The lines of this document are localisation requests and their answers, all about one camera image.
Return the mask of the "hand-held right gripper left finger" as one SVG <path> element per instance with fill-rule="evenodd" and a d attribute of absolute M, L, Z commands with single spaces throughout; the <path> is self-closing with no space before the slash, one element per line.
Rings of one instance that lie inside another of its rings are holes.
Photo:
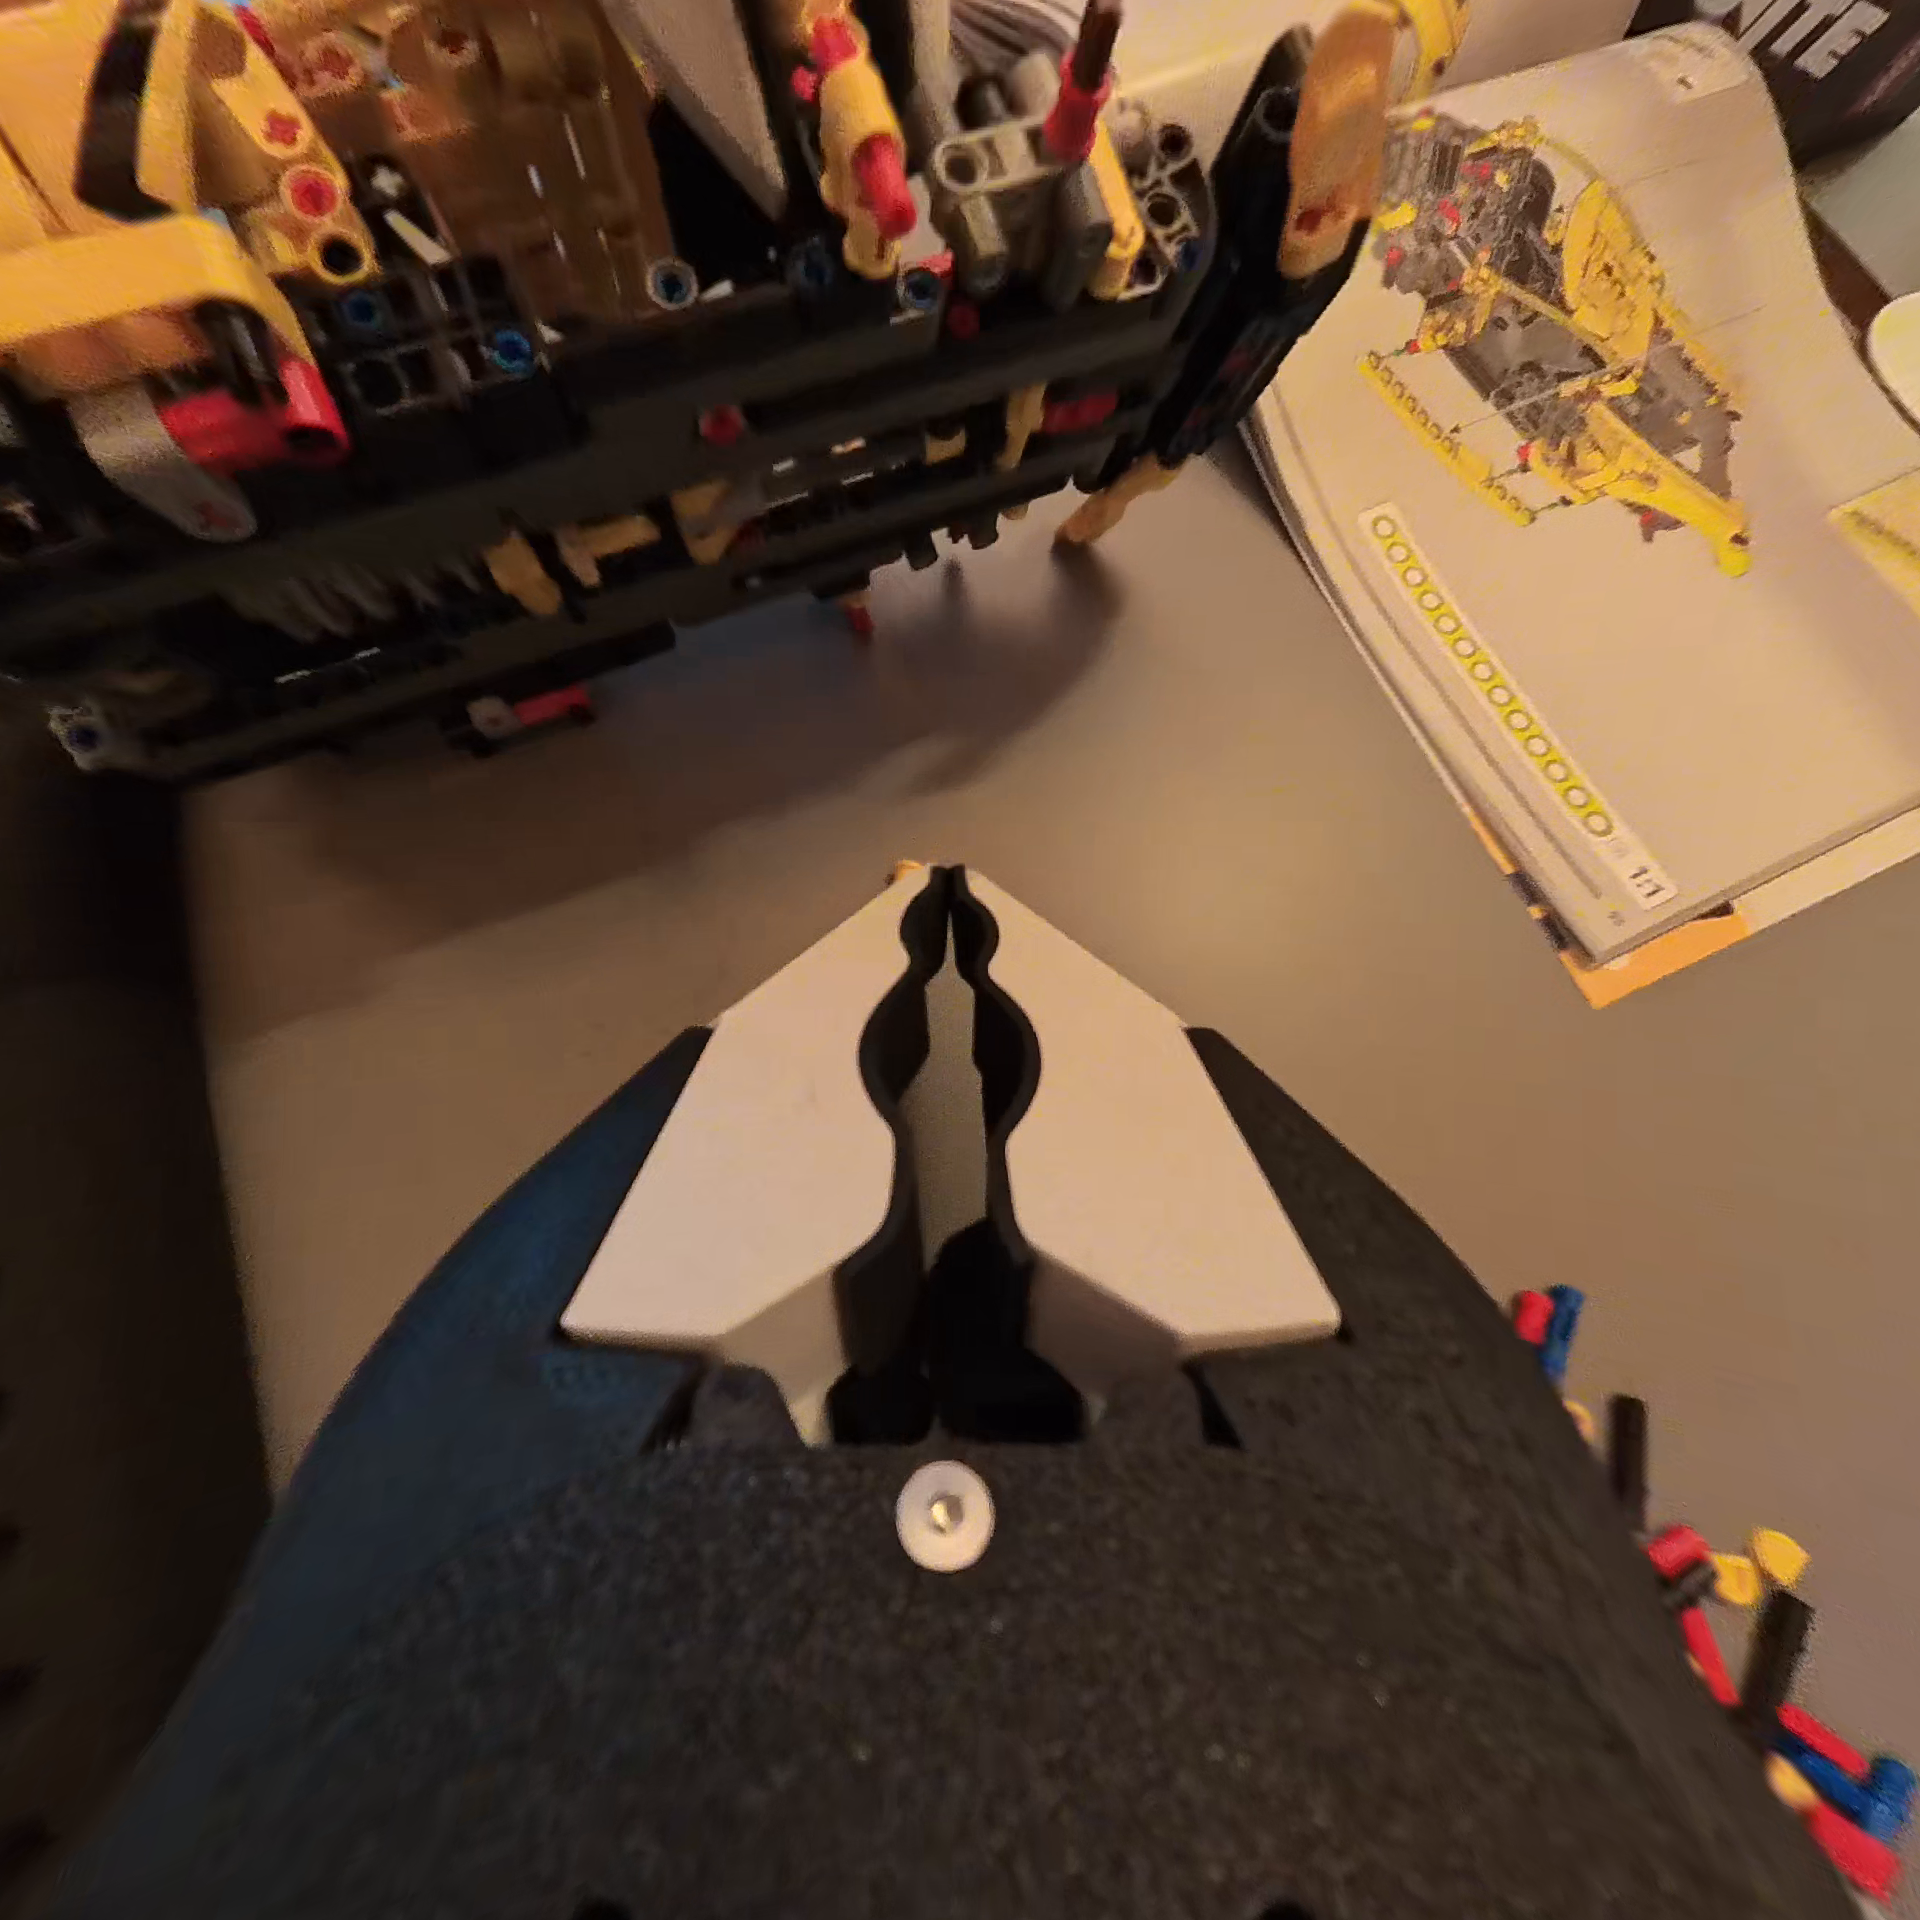
<path fill-rule="evenodd" d="M 573 1338 L 765 1374 L 800 1428 L 898 1357 L 924 1300 L 903 1088 L 927 1060 L 953 865 L 893 882 L 699 1027 Z"/>

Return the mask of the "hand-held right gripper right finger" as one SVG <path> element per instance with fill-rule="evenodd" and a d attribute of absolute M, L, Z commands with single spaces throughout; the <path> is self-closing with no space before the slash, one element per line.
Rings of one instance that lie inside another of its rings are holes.
<path fill-rule="evenodd" d="M 970 865 L 955 961 L 975 987 L 990 1221 L 1046 1361 L 1111 1405 L 1194 1357 L 1340 1330 L 1187 1021 Z"/>

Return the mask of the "yellow black brick car model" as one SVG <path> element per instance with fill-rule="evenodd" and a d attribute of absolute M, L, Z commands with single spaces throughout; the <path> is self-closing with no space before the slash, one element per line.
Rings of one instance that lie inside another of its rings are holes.
<path fill-rule="evenodd" d="M 1469 2 L 1283 22 L 1222 143 L 1127 2 L 3 2 L 3 686 L 83 770 L 494 757 L 1076 487 L 1345 288 Z"/>

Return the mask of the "grey desk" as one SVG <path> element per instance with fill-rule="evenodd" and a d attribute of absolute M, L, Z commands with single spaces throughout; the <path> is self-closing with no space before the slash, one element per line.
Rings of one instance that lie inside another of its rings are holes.
<path fill-rule="evenodd" d="M 1228 1035 L 1487 1293 L 1585 1289 L 1662 1510 L 1782 1524 L 1805 1701 L 1916 1764 L 1916 861 L 1614 1011 L 1566 981 L 1240 445 L 1090 568 L 1040 507 L 716 621 L 503 757 L 381 732 L 184 795 L 270 1485 L 397 1300 L 678 1027 L 967 859 Z"/>

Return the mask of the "open instruction booklet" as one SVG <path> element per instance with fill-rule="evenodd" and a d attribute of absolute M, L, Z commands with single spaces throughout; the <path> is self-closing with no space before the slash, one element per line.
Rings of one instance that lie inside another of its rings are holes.
<path fill-rule="evenodd" d="M 1246 419 L 1592 1008 L 1916 859 L 1916 412 L 1818 274 L 1734 19 L 1404 106 Z"/>

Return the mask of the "pile of small brick pins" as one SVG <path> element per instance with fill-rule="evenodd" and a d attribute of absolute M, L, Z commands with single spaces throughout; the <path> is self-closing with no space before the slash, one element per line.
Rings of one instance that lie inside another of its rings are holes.
<path fill-rule="evenodd" d="M 1832 1572 L 1810 1470 L 1770 1454 L 1769 1387 L 1585 1357 L 1600 1300 L 1575 1286 L 1469 1293 L 1522 1351 L 1494 1416 L 1494 1470 L 1522 1514 L 1487 1522 L 1497 1590 L 1538 1598 L 1544 1650 L 1621 1750 L 1652 1767 L 1662 1820 L 1705 1820 L 1696 1913 L 1916 1913 L 1916 1737 L 1901 1701 L 1827 1710 L 1818 1653 L 1865 1650 L 1869 1616 L 1818 1593 Z"/>

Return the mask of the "black toy car box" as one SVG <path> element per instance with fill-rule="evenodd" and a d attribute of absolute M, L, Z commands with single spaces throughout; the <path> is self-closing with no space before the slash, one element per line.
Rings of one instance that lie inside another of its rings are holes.
<path fill-rule="evenodd" d="M 1691 19 L 1763 67 L 1796 167 L 1851 154 L 1920 106 L 1916 0 L 1643 0 L 1629 38 Z"/>

